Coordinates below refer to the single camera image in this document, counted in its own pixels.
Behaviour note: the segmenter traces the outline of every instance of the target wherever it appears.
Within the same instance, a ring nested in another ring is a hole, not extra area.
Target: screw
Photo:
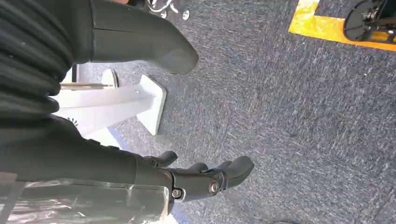
[[[182,191],[179,189],[174,189],[172,191],[172,197],[174,198],[180,198],[182,196]]]
[[[183,12],[183,19],[187,20],[189,17],[190,17],[190,11],[189,10],[184,11]]]
[[[216,180],[212,180],[209,183],[209,192],[215,195],[219,191],[219,183]]]

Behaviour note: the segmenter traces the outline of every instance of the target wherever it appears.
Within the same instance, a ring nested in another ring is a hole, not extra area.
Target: carpet floor
[[[345,17],[356,0],[321,0]],[[179,207],[192,224],[396,223],[396,54],[291,34],[298,0],[175,0],[169,14],[197,49],[185,76],[146,62],[85,64],[79,81],[113,68],[121,85],[148,74],[167,91],[159,134],[129,119],[130,150],[173,150],[175,167],[247,155],[248,180]]]

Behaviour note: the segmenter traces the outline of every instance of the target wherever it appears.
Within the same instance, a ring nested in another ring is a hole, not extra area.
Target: white stand
[[[85,136],[137,116],[152,134],[158,132],[166,90],[147,76],[138,85],[109,90],[61,91],[57,116],[71,120]]]

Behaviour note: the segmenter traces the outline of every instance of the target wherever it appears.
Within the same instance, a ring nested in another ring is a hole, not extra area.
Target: yellow tape
[[[317,16],[315,11],[320,0],[300,0],[291,21],[289,32],[329,41],[396,51],[396,44],[353,42],[345,38],[342,18]]]

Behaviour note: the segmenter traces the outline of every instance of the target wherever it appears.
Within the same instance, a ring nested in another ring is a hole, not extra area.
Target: plastic film
[[[326,16],[317,16],[315,11],[320,0],[300,0],[291,21],[289,32],[313,38],[335,41],[358,46],[396,51],[396,45],[375,42],[353,42],[345,38],[344,20]]]
[[[6,224],[156,224],[168,215],[168,200],[168,189],[159,186],[0,179],[0,219]]]

